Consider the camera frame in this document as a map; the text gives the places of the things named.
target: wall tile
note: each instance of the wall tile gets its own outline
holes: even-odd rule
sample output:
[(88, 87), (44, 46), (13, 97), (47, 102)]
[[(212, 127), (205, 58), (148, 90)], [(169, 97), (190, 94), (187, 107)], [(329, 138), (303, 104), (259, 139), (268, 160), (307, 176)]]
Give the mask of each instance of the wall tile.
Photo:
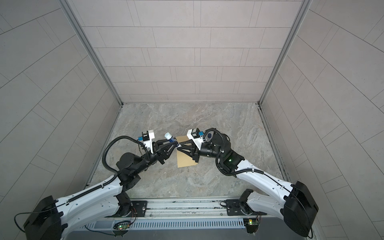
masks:
[(131, 80), (125, 67), (105, 67), (112, 82), (134, 82)]
[(96, 160), (98, 160), (98, 156), (101, 153), (101, 148), (102, 146), (96, 140), (92, 142), (91, 147), (81, 162), (73, 181), (70, 183), (69, 187), (67, 187), (68, 190), (64, 195), (74, 194), (84, 189), (92, 166), (98, 163)]
[(379, 232), (380, 236), (384, 236), (384, 221), (373, 222), (376, 230)]
[(317, 50), (331, 29), (333, 23), (308, 11), (297, 35), (311, 48)]
[(279, 57), (280, 48), (249, 49), (246, 66), (273, 67)]
[(89, 42), (94, 48), (106, 48), (103, 38), (100, 35), (100, 32), (95, 26), (85, 26), (82, 27), (85, 35), (87, 36)]
[(72, 70), (39, 102), (39, 105), (61, 121), (85, 88), (79, 76)]
[(328, 46), (329, 42), (332, 40), (333, 36), (336, 34), (337, 30), (339, 30), (339, 26), (336, 24), (333, 24), (327, 35), (325, 36), (324, 40), (321, 42), (319, 48), (316, 50), (318, 54), (323, 54), (325, 48)]
[(223, 67), (217, 67), (216, 81), (221, 82), (222, 77), (223, 77)]
[(45, 189), (42, 198), (49, 195), (52, 195), (53, 199), (65, 196), (65, 193), (71, 185), (86, 153), (87, 152), (77, 144), (72, 145), (59, 169), (56, 171), (56, 174)]
[(87, 56), (79, 64), (81, 72), (87, 78), (88, 82), (92, 82), (93, 79), (97, 76), (98, 71), (96, 70), (91, 58)]
[(24, 73), (48, 93), (80, 61), (80, 54), (68, 40), (32, 64)]
[(258, 102), (261, 96), (261, 94), (244, 94), (243, 102)]
[(201, 66), (239, 66), (241, 48), (201, 48)]
[(89, 149), (89, 145), (86, 144), (83, 140), (81, 140), (79, 137), (76, 138), (76, 140), (74, 141), (77, 145), (79, 145), (79, 147), (81, 147), (82, 149), (84, 149), (85, 151), (88, 151)]
[(0, 14), (14, 28), (60, 8), (55, 1), (2, 1)]
[(265, 1), (262, 3), (256, 26), (290, 28), (300, 5), (300, 2)]
[(208, 102), (242, 102), (244, 94), (207, 94)]
[(104, 143), (106, 141), (107, 135), (109, 133), (109, 130), (116, 118), (117, 112), (119, 111), (120, 106), (117, 103), (117, 101), (114, 101), (113, 105), (109, 109), (107, 115), (105, 116), (103, 122), (101, 123), (101, 126), (99, 128), (99, 131), (97, 132), (95, 136), (95, 140), (97, 140), (100, 143)]
[(265, 28), (261, 48), (282, 48), (290, 28)]
[(332, 180), (329, 180), (328, 182), (323, 183), (321, 186), (323, 187), (324, 192), (327, 193), (327, 192), (348, 186), (348, 183), (347, 181), (345, 181), (345, 178), (343, 177), (343, 175), (341, 175), (337, 178), (334, 178)]
[(53, 130), (54, 127), (30, 112), (4, 138), (0, 143), (0, 195), (7, 194)]
[(248, 27), (253, 5), (252, 1), (202, 1), (201, 26)]
[(264, 30), (264, 28), (212, 28), (210, 47), (258, 48)]
[(39, 168), (42, 168), (44, 170), (47, 170), (48, 172), (51, 172), (53, 174), (55, 174), (57, 169), (59, 168), (59, 166), (57, 166), (56, 164), (53, 164), (50, 161), (47, 161), (44, 158), (39, 157), (37, 155), (33, 158), (31, 164)]
[(279, 90), (277, 91), (276, 97), (281, 107), (283, 108), (289, 123), (293, 124), (294, 121), (303, 112), (303, 110), (284, 82), (281, 84)]
[(276, 121), (277, 126), (279, 127), (281, 136), (287, 146), (287, 149), (291, 155), (292, 160), (295, 160), (301, 156), (304, 151), (301, 147), (293, 129), (291, 128), (285, 113), (282, 113)]
[(262, 67), (259, 77), (257, 78), (258, 82), (266, 83), (269, 80), (269, 77), (271, 76), (273, 67)]
[(260, 8), (262, 2), (254, 2), (251, 20), (249, 21), (249, 27), (256, 27), (257, 19), (259, 18)]
[(194, 66), (193, 48), (148, 48), (152, 66)]
[(100, 75), (88, 85), (84, 92), (78, 98), (78, 102), (87, 110), (88, 113), (92, 113), (96, 104), (99, 102), (105, 91), (107, 85)]
[(44, 16), (39, 17), (36, 19), (37, 22), (39, 22), (40, 26), (44, 29), (44, 31), (48, 34), (49, 38), (52, 40), (52, 42), (59, 46), (61, 44), (61, 41), (56, 36), (52, 28), (48, 25), (47, 21), (44, 19)]
[(37, 20), (0, 35), (0, 73), (12, 79), (56, 46)]
[(24, 73), (0, 88), (0, 140), (5, 138), (44, 95)]
[(368, 139), (361, 146), (376, 163), (382, 172), (384, 172), (384, 131)]
[(384, 174), (350, 132), (336, 139), (327, 149), (369, 218), (372, 221), (382, 220), (384, 209), (380, 205), (384, 192), (373, 186), (384, 181)]
[(384, 106), (384, 90), (377, 94), (373, 99), (371, 99), (371, 101), (378, 108)]
[(313, 171), (309, 161), (305, 161), (303, 164), (297, 167), (297, 172), (299, 173), (301, 181), (308, 187), (311, 192), (314, 200), (319, 206), (319, 211), (317, 213), (317, 218), (319, 219), (320, 225), (322, 227), (339, 225), (340, 222), (336, 216), (327, 196), (325, 195), (319, 180), (316, 177), (315, 172)]
[(297, 36), (291, 45), (288, 56), (311, 83), (316, 80), (327, 65), (327, 62), (320, 55)]
[(201, 82), (200, 83), (200, 93), (233, 93), (233, 88), (235, 83), (223, 82), (223, 83), (214, 83), (214, 82)]
[(293, 160), (293, 164), (295, 165), (295, 167), (298, 167), (300, 164), (302, 164), (303, 162), (305, 162), (307, 160), (308, 160), (307, 155), (305, 155), (305, 153), (303, 153), (298, 158)]
[(380, 21), (375, 25), (374, 28), (369, 32), (369, 34), (364, 38), (369, 44), (373, 44), (384, 32), (384, 18), (381, 18)]
[(281, 84), (283, 83), (283, 79), (280, 77), (280, 74), (276, 74), (275, 79), (272, 82), (272, 91), (276, 94), (279, 90)]
[(319, 14), (363, 39), (383, 16), (384, 2), (326, 1)]
[(44, 108), (42, 108), (39, 104), (37, 104), (32, 111), (34, 111), (37, 115), (39, 115), (42, 119), (47, 121), (53, 127), (57, 127), (59, 121), (52, 116), (49, 112), (47, 112)]
[(279, 111), (280, 103), (277, 100), (275, 94), (270, 90), (265, 98), (266, 102), (268, 103), (269, 108), (271, 109), (272, 115), (276, 115)]
[(98, 48), (98, 50), (106, 66), (146, 66), (141, 48)]
[(98, 27), (107, 48), (154, 48), (152, 28)]
[(12, 29), (11, 25), (6, 22), (6, 20), (0, 15), (0, 29), (3, 32), (9, 31)]
[(325, 137), (323, 137), (321, 140), (323, 141), (325, 146), (328, 146), (331, 142), (335, 141), (338, 137), (343, 135), (348, 131), (348, 128), (341, 123), (339, 126), (337, 126), (335, 129), (333, 129), (330, 133), (328, 133)]
[(133, 103), (162, 103), (168, 101), (166, 94), (131, 94), (129, 97), (130, 102)]
[(245, 63), (248, 58), (248, 52), (249, 52), (249, 48), (243, 48), (243, 54), (241, 55), (241, 60), (239, 65), (240, 67), (245, 67)]
[(206, 102), (206, 94), (167, 94), (168, 102)]
[(367, 98), (384, 89), (384, 69), (379, 64), (384, 61), (384, 53), (344, 29), (336, 32), (322, 57)]
[(276, 140), (276, 144), (278, 146), (278, 150), (279, 150), (281, 157), (283, 159), (283, 164), (285, 166), (285, 170), (288, 172), (288, 175), (290, 177), (290, 181), (291, 182), (297, 181), (300, 178), (299, 174), (295, 168), (295, 165), (293, 164), (292, 158), (288, 152), (288, 149), (284, 143), (284, 140), (283, 140), (279, 130), (275, 133), (275, 140)]
[(279, 128), (277, 127), (277, 124), (276, 124), (276, 121), (275, 119), (273, 118), (273, 115), (271, 113), (271, 109), (269, 108), (269, 105), (268, 103), (265, 102), (265, 104), (263, 105), (263, 111), (265, 113), (265, 117), (268, 121), (268, 125), (271, 129), (271, 132), (272, 134), (274, 135), (275, 132), (277, 132), (279, 130)]
[(37, 154), (56, 165), (60, 165), (86, 120), (79, 110), (71, 107)]
[(325, 67), (313, 86), (359, 142), (384, 130), (383, 112), (331, 65)]
[(141, 26), (194, 26), (192, 1), (136, 1)]
[(154, 94), (151, 83), (116, 83), (121, 94)]
[(116, 100), (115, 95), (112, 93), (111, 90), (105, 91), (104, 95), (101, 97), (101, 100), (105, 104), (105, 106), (110, 109), (113, 102)]
[(341, 175), (308, 119), (301, 122), (295, 133), (321, 184)]
[(262, 94), (264, 91), (264, 87), (265, 87), (265, 83), (241, 82), (237, 93)]
[(298, 116), (298, 118), (292, 123), (292, 129), (295, 130), (297, 128), (297, 126), (299, 126), (299, 124), (306, 118), (307, 116), (305, 115), (304, 112), (302, 112), (300, 114), (300, 116)]
[(126, 1), (73, 0), (85, 26), (133, 26)]
[(222, 82), (256, 82), (261, 67), (223, 67)]
[(2, 86), (4, 86), (7, 82), (9, 82), (8, 79), (6, 77), (4, 77), (3, 75), (1, 75), (1, 73), (0, 73), (0, 88)]
[(92, 111), (88, 120), (85, 122), (82, 130), (78, 137), (83, 140), (86, 144), (91, 145), (96, 133), (99, 131), (101, 123), (103, 122), (107, 112), (103, 110), (100, 104), (97, 104), (95, 109)]
[(322, 227), (326, 237), (346, 237), (344, 229), (341, 225)]
[(176, 67), (178, 82), (215, 82), (217, 67)]
[(308, 80), (304, 80), (295, 98), (320, 138), (340, 125), (341, 120)]
[(77, 108), (77, 110), (79, 110), (84, 117), (86, 117), (86, 118), (89, 117), (89, 115), (90, 115), (89, 112), (87, 110), (85, 110), (85, 108), (79, 103), (79, 101), (76, 101), (73, 104), (73, 106), (75, 108)]
[(74, 45), (74, 47), (76, 48), (77, 52), (80, 54), (81, 58), (85, 58), (88, 55), (88, 53), (85, 50), (83, 44), (80, 42), (80, 39), (78, 38), (78, 36), (75, 35), (71, 37), (70, 40)]
[(44, 19), (62, 43), (75, 35), (73, 28), (61, 9), (44, 15)]
[[(0, 231), (5, 239), (15, 239), (20, 230), (13, 222), (13, 217), (19, 212), (30, 212), (37, 204), (39, 197), (52, 179), (53, 174), (28, 165), (9, 193), (0, 203)], [(18, 216), (17, 221), (24, 223), (28, 214)]]
[(301, 71), (287, 56), (279, 69), (279, 75), (284, 80), (287, 87), (292, 90), (301, 76)]
[(346, 186), (329, 192), (327, 197), (349, 240), (380, 239), (375, 227), (361, 207), (360, 199), (356, 198), (350, 187)]
[(158, 48), (209, 48), (210, 28), (153, 28)]
[(194, 26), (201, 26), (201, 1), (193, 2), (193, 13)]
[(302, 74), (299, 78), (299, 80), (296, 82), (296, 84), (293, 86), (292, 90), (291, 90), (291, 93), (293, 95), (296, 94), (297, 90), (299, 89), (299, 87), (303, 84), (304, 80), (305, 80), (305, 76), (304, 74)]
[(131, 67), (136, 82), (172, 82), (169, 67)]
[(157, 87), (159, 94), (195, 93), (195, 83), (193, 82), (157, 83)]

